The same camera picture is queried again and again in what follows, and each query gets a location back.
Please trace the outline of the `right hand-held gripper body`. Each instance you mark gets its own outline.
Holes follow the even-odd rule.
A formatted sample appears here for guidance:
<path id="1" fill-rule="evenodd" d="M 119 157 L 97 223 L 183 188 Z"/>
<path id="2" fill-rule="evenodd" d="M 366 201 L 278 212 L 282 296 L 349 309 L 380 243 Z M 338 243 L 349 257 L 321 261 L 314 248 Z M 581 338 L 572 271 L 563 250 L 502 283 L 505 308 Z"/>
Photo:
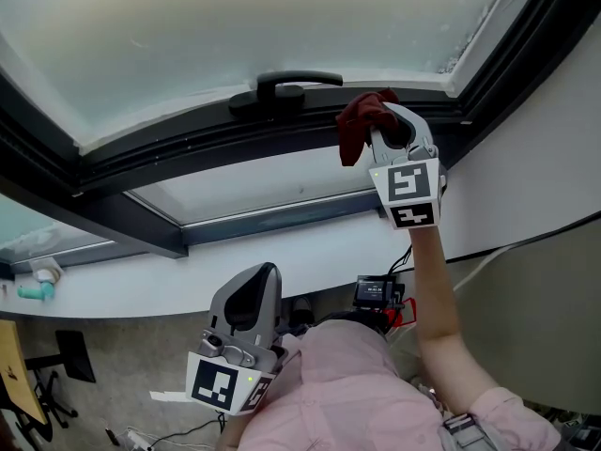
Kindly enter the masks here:
<path id="1" fill-rule="evenodd" d="M 407 152 L 408 161 L 376 166 L 369 174 L 378 192 L 381 206 L 395 229 L 437 226 L 441 198 L 446 187 L 446 172 L 438 149 Z"/>

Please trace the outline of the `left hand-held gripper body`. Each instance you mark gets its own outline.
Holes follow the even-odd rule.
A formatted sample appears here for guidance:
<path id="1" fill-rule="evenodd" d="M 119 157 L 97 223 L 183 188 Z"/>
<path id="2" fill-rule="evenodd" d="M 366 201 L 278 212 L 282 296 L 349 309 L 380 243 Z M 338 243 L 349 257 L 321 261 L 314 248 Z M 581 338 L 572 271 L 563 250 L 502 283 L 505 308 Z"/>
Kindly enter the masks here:
<path id="1" fill-rule="evenodd" d="M 286 357 L 280 340 L 264 348 L 258 338 L 247 342 L 206 329 L 199 350 L 188 354 L 185 396 L 227 415 L 252 413 Z"/>

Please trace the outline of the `red wiping cloth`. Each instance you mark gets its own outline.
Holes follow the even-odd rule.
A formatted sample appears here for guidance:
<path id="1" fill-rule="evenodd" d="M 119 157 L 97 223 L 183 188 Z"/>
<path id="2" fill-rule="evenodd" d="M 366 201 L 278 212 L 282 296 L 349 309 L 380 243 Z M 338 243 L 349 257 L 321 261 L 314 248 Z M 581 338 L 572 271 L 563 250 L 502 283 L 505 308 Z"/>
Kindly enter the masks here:
<path id="1" fill-rule="evenodd" d="M 390 88 L 362 93 L 336 117 L 342 166 L 354 166 L 360 159 L 363 147 L 371 143 L 373 127 L 384 131 L 387 136 L 400 133 L 399 122 L 385 103 L 399 103 L 396 93 Z"/>

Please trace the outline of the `person's right forearm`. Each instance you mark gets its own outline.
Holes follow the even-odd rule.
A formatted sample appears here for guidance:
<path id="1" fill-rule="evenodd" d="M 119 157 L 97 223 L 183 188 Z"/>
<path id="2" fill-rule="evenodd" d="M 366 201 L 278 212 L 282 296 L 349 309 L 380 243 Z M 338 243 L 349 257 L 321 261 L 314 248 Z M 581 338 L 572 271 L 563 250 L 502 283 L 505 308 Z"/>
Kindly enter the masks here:
<path id="1" fill-rule="evenodd" d="M 417 304 L 416 334 L 425 372 L 453 413 L 465 413 L 497 383 L 468 350 L 440 241 L 431 227 L 409 232 Z"/>

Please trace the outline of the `person's right shoe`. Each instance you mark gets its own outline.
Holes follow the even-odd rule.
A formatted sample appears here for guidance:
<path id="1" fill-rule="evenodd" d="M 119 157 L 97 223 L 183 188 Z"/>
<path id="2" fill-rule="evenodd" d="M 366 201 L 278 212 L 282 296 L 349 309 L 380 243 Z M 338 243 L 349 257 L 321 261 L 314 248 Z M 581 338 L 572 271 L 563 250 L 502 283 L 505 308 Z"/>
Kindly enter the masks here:
<path id="1" fill-rule="evenodd" d="M 293 300 L 289 324 L 291 327 L 312 325 L 315 323 L 315 314 L 311 302 L 306 297 L 297 297 Z"/>

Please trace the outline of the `white power strip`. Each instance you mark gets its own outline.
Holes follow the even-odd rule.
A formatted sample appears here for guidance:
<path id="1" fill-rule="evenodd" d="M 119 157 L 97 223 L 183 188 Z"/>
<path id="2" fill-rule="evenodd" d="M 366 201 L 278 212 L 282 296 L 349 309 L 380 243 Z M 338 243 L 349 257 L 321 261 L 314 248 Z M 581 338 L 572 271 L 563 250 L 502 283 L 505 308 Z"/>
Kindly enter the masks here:
<path id="1" fill-rule="evenodd" d="M 131 441 L 134 451 L 154 451 L 150 443 L 136 431 L 130 429 L 127 437 Z"/>

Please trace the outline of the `small black display device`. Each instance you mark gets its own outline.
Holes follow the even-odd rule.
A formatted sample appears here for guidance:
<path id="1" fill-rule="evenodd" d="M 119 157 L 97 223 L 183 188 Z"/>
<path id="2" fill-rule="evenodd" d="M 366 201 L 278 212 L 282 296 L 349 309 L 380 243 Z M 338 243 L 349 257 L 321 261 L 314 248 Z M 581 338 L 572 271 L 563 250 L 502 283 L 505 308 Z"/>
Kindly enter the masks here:
<path id="1" fill-rule="evenodd" d="M 352 305 L 357 308 L 383 310 L 399 307 L 405 285 L 394 275 L 360 275 L 356 281 Z"/>

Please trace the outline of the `person's pink shirt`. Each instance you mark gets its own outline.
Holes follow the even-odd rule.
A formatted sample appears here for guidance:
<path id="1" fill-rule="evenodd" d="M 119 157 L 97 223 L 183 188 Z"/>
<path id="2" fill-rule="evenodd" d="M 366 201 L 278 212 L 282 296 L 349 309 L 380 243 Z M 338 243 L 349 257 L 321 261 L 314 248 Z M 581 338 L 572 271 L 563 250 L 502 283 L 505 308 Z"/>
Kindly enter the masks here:
<path id="1" fill-rule="evenodd" d="M 398 377 L 375 331 L 329 320 L 284 342 L 293 356 L 244 429 L 239 451 L 443 451 L 441 413 Z M 473 415 L 510 451 L 560 446 L 555 427 L 498 386 L 459 337 L 427 340 L 421 350 L 453 414 Z"/>

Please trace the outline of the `clear plastic bottle red label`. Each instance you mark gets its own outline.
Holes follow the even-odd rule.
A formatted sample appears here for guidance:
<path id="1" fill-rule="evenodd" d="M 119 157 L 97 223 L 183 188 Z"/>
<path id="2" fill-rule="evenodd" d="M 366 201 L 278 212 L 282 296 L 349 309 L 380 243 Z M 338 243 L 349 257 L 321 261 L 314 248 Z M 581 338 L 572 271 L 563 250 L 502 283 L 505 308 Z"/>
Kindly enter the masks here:
<path id="1" fill-rule="evenodd" d="M 416 322 L 416 303 L 413 298 L 407 298 L 402 303 L 395 304 L 384 310 L 388 318 L 388 330 L 407 326 Z"/>

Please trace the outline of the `white tape roll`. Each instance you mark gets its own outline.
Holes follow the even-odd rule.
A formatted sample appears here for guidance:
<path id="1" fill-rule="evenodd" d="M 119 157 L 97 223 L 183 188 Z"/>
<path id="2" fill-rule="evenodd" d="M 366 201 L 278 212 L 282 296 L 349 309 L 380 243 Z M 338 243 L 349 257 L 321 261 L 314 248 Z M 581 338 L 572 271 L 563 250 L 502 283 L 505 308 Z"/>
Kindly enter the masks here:
<path id="1" fill-rule="evenodd" d="M 61 276 L 62 269 L 53 257 L 34 259 L 29 262 L 34 278 L 40 283 L 56 284 Z"/>

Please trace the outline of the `teal plastic tool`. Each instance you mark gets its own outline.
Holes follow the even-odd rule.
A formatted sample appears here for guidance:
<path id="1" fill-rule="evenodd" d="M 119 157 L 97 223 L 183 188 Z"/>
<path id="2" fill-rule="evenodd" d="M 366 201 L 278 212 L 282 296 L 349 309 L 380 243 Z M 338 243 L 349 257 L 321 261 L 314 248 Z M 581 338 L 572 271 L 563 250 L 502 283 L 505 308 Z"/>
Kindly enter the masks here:
<path id="1" fill-rule="evenodd" d="M 55 294 L 54 284 L 51 282 L 41 282 L 37 288 L 18 287 L 17 294 L 20 298 L 45 301 L 52 299 Z"/>

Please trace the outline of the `white partition panel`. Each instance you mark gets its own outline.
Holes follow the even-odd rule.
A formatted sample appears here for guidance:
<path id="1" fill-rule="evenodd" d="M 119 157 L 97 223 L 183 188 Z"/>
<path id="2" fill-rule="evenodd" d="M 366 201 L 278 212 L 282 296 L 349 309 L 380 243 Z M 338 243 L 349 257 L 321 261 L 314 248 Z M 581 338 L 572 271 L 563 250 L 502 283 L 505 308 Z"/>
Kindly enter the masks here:
<path id="1" fill-rule="evenodd" d="M 601 218 L 448 270 L 466 344 L 498 384 L 601 415 Z"/>

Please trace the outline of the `yellow chair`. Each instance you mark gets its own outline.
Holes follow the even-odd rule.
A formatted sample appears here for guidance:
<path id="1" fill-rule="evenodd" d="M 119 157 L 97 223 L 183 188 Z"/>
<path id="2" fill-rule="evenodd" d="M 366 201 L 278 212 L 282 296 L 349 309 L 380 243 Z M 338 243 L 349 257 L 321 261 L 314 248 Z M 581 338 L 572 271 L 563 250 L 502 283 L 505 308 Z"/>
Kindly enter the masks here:
<path id="1" fill-rule="evenodd" d="M 54 335 L 58 353 L 24 358 L 16 323 L 0 319 L 0 381 L 11 403 L 43 426 L 48 424 L 49 412 L 41 408 L 34 395 L 33 369 L 54 370 L 62 366 L 71 379 L 89 383 L 96 381 L 84 335 L 79 331 L 67 330 L 57 330 Z"/>

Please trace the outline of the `large fixed frosted window pane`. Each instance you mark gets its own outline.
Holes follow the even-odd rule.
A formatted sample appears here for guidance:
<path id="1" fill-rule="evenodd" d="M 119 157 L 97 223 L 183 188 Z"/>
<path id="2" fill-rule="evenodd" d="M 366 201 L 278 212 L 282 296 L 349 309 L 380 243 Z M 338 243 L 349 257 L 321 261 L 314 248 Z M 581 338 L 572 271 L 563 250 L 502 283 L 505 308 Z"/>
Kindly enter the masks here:
<path id="1" fill-rule="evenodd" d="M 25 266 L 51 257 L 67 267 L 103 257 L 114 244 L 0 194 L 0 262 Z"/>

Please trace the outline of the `spare grey hand-held gripper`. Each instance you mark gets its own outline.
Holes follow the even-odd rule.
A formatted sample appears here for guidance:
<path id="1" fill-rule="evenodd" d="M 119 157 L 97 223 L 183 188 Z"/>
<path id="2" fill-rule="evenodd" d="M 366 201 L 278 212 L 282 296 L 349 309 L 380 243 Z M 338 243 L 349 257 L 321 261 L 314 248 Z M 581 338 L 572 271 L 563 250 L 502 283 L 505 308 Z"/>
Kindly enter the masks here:
<path id="1" fill-rule="evenodd" d="M 601 415 L 579 414 L 562 424 L 561 434 L 580 451 L 601 451 Z"/>

